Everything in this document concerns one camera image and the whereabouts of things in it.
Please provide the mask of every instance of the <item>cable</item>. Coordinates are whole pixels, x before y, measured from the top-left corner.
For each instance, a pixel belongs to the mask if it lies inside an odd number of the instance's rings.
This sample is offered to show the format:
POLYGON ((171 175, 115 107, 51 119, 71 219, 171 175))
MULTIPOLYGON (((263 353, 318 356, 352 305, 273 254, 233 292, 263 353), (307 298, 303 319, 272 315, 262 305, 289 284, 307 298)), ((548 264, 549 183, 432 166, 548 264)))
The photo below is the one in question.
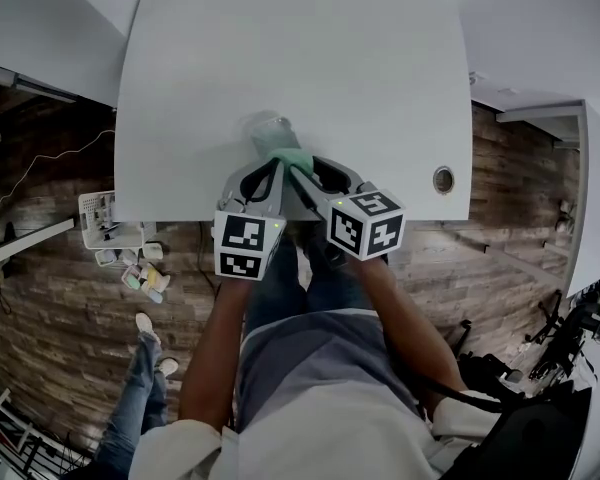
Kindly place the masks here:
POLYGON ((0 309, 2 309, 3 313, 7 316, 9 316, 11 313, 13 313, 13 310, 11 309, 11 304, 9 304, 6 297, 4 295, 2 295, 2 285, 1 284, 0 284, 0 309))
POLYGON ((211 288, 211 293, 213 293, 213 298, 215 299, 218 296, 218 290, 214 286, 211 279, 207 273, 202 269, 202 252, 204 251, 204 228, 202 226, 202 222, 198 221, 198 229, 200 230, 200 238, 198 240, 198 259, 196 261, 196 266, 198 267, 198 271, 204 276, 209 288, 211 288))
POLYGON ((4 201, 5 199, 11 197, 13 195, 13 193, 16 191, 16 188, 18 188, 18 185, 20 185, 20 183, 22 183, 24 181, 24 179, 27 177, 27 174, 29 174, 29 171, 31 170, 31 168, 33 167, 33 164, 36 163, 36 160, 38 158, 47 158, 49 160, 57 160, 58 158, 64 156, 64 155, 68 155, 69 153, 81 153, 82 151, 84 151, 85 149, 87 149, 89 146, 91 146, 91 144, 94 144, 104 133, 115 133, 115 130, 103 130, 101 131, 98 136, 93 139, 91 142, 89 142, 89 144, 87 144, 86 146, 81 147, 78 150, 69 150, 69 151, 64 151, 62 153, 60 153, 57 156, 48 156, 48 155, 36 155, 35 158, 33 159, 33 162, 31 162, 31 165, 29 166, 29 168, 25 171, 24 175, 22 176, 22 178, 20 178, 18 180, 18 183, 16 183, 13 186, 13 189, 11 189, 11 192, 9 192, 6 196, 2 196, 0 198, 0 205, 2 204, 2 201, 4 201))
POLYGON ((387 353, 389 354, 389 360, 391 361, 391 366, 393 371, 396 373, 398 378, 402 381, 405 386, 408 386, 411 380, 420 381, 426 388, 431 391, 435 391, 440 395, 444 395, 448 398, 453 398, 458 402, 463 402, 478 409, 482 409, 486 412, 492 413, 502 413, 505 408, 505 405, 502 402, 495 402, 493 400, 484 400, 483 398, 478 398, 475 396, 465 395, 464 393, 460 393, 455 389, 450 388, 449 386, 445 386, 441 384, 437 380, 432 379, 426 375, 422 375, 419 373, 415 373, 409 370, 406 365, 400 360, 400 356, 395 352, 394 347, 391 345, 387 333, 384 332, 384 341, 385 346, 387 348, 387 353))
MULTIPOLYGON (((66 449, 68 452, 72 450, 72 448, 71 448, 71 430, 69 430, 69 432, 67 432, 67 439, 65 440, 63 450, 64 449, 66 449)), ((70 453, 67 453, 67 455, 68 455, 67 460, 69 461, 69 465, 67 466, 65 473, 68 471, 73 471, 74 469, 77 469, 78 461, 80 460, 79 457, 76 457, 75 460, 72 459, 70 453)))
POLYGON ((62 453, 60 454, 60 473, 66 473, 67 470, 64 469, 64 451, 67 448, 67 444, 65 442, 62 443, 62 453))

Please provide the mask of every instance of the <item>green cloth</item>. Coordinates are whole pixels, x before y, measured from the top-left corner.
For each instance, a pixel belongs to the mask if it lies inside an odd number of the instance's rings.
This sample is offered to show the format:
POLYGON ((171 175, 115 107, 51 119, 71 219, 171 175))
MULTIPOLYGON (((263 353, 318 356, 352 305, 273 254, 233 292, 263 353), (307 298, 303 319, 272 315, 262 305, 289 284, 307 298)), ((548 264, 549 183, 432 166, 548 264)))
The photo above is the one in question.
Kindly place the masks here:
POLYGON ((289 168, 293 165, 304 172, 307 176, 313 175, 313 155, 299 148, 278 148, 267 155, 267 160, 278 158, 284 165, 285 178, 289 174, 289 168))

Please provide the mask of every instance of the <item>white box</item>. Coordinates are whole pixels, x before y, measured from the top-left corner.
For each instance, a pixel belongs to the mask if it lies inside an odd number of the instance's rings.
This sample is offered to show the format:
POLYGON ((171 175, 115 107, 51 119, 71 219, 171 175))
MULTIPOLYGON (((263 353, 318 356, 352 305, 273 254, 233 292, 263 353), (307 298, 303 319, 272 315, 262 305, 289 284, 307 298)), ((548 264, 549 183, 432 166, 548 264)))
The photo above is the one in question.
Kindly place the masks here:
POLYGON ((327 240, 360 260, 398 249, 405 207, 388 190, 373 190, 329 203, 327 240))

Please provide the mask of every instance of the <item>white sleeve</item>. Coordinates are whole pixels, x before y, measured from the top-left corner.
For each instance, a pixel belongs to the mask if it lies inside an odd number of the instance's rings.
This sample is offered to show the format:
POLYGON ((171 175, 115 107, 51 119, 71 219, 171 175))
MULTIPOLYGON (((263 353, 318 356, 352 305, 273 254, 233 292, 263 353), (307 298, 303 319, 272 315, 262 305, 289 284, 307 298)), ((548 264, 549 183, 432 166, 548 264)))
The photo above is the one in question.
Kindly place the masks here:
POLYGON ((200 421, 181 420, 154 428, 140 438, 129 480, 190 478, 194 468, 220 446, 220 434, 200 421))
MULTIPOLYGON (((463 393, 497 402, 477 391, 463 393)), ((433 413, 431 433, 438 438, 439 448, 429 457, 429 464, 440 473, 447 471, 468 446, 482 442, 499 418, 500 414, 483 411, 453 398, 443 399, 433 413)))
MULTIPOLYGON (((483 400, 498 401, 478 391, 463 391, 463 393, 483 400)), ((480 442, 491 432, 498 418, 500 414, 483 411, 453 398, 445 398, 433 413, 431 433, 435 437, 464 437, 480 442)))

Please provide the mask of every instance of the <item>desk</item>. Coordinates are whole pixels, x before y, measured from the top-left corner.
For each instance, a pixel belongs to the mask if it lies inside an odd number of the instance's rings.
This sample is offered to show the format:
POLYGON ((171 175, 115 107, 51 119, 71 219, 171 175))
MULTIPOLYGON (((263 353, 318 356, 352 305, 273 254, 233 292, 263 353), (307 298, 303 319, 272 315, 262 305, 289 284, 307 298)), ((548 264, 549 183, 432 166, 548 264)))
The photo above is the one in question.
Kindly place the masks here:
POLYGON ((580 149, 580 180, 573 238, 568 250, 550 243, 544 246, 552 253, 568 257, 565 275, 555 276, 490 246, 485 253, 559 288, 570 297, 600 279, 600 116, 586 102, 576 102, 504 112, 496 120, 506 123, 568 116, 577 117, 580 130, 576 146, 580 149))
POLYGON ((140 0, 115 142, 124 221, 211 220, 254 160, 254 114, 391 190, 409 219, 466 219, 471 101, 455 9, 437 0, 140 0), (455 176, 434 189, 435 171, 455 176))

